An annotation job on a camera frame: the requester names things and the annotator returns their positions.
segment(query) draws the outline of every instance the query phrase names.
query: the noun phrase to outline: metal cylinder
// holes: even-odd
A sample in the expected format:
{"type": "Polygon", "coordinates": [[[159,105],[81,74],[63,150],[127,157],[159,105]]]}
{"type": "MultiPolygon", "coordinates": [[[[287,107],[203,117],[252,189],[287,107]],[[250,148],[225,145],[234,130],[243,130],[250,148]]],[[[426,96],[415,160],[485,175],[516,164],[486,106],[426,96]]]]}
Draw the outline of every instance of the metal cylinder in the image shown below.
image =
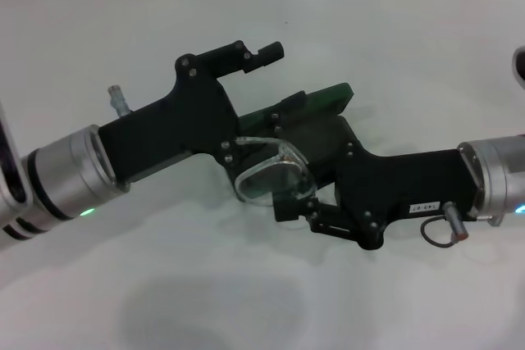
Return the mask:
{"type": "Polygon", "coordinates": [[[477,184],[471,217],[498,226],[525,205],[525,136],[461,143],[459,151],[477,184]]]}
{"type": "Polygon", "coordinates": [[[23,164],[34,204],[4,227],[14,239],[33,238],[129,190],[117,182],[95,125],[37,149],[23,164]]]}

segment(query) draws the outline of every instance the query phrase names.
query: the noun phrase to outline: cable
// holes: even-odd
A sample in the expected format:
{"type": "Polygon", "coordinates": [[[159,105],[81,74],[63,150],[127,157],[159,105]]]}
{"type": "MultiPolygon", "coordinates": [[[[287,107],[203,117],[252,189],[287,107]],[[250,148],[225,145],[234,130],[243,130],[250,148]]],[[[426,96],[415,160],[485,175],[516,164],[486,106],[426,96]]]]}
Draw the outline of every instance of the cable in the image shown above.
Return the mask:
{"type": "Polygon", "coordinates": [[[433,245],[435,246],[436,248],[441,248],[441,249],[447,249],[447,248],[452,248],[455,243],[454,242],[449,242],[449,243],[439,243],[439,242],[436,242],[434,241],[433,239],[430,239],[430,237],[427,235],[427,233],[425,232],[425,227],[427,227],[427,225],[429,223],[432,223],[433,221],[438,221],[438,220],[445,220],[445,217],[444,216],[434,216],[434,217],[431,217],[430,219],[426,219],[423,223],[421,223],[421,227],[420,227],[420,231],[421,231],[421,236],[430,244],[430,245],[433,245]]]}

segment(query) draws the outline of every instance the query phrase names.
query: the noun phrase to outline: sticker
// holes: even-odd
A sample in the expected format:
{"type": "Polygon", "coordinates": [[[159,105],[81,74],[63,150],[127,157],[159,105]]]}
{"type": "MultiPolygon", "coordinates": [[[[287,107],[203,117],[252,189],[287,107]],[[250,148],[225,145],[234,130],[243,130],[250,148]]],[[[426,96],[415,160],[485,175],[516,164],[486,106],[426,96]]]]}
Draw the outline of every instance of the sticker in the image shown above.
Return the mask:
{"type": "Polygon", "coordinates": [[[440,209],[440,202],[425,202],[423,204],[414,204],[410,206],[409,213],[437,211],[440,209]]]}

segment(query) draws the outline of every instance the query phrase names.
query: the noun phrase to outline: white surface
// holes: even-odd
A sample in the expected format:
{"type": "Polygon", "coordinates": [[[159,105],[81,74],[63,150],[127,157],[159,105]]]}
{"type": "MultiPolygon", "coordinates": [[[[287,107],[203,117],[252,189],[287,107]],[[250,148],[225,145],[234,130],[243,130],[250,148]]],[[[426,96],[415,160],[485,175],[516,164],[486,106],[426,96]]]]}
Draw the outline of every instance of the white surface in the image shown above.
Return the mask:
{"type": "MultiPolygon", "coordinates": [[[[1,98],[22,152],[166,94],[175,59],[243,39],[286,57],[222,79],[240,114],[347,81],[345,116],[383,155],[521,134],[525,0],[0,0],[1,98]]],[[[365,252],[286,230],[192,157],[0,253],[0,348],[518,350],[525,220],[440,250],[419,220],[365,252]]],[[[441,240],[442,224],[431,228],[441,240]]]]}

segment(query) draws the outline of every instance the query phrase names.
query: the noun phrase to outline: green led light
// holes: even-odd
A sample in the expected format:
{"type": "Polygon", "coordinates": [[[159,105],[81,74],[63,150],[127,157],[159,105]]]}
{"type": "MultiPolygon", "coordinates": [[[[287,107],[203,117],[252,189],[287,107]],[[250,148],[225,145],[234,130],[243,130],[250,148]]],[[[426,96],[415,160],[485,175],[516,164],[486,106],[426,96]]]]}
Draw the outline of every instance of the green led light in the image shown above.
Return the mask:
{"type": "Polygon", "coordinates": [[[91,209],[88,209],[87,211],[83,211],[80,215],[81,216],[86,216],[86,215],[89,215],[91,212],[93,212],[95,210],[95,208],[91,208],[91,209]]]}

